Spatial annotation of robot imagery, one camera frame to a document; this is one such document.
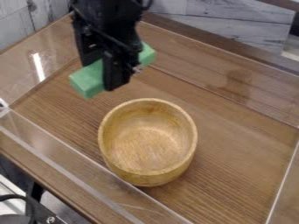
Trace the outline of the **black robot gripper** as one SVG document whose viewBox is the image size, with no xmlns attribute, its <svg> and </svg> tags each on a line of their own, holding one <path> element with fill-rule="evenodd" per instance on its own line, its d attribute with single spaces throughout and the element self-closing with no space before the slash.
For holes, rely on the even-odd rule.
<svg viewBox="0 0 299 224">
<path fill-rule="evenodd" d="M 70 0 L 69 6 L 81 65 L 90 65 L 102 56 L 104 88 L 113 91 L 129 82 L 134 62 L 130 56 L 142 51 L 136 33 L 142 0 Z M 104 52 L 113 48 L 120 53 Z"/>
</svg>

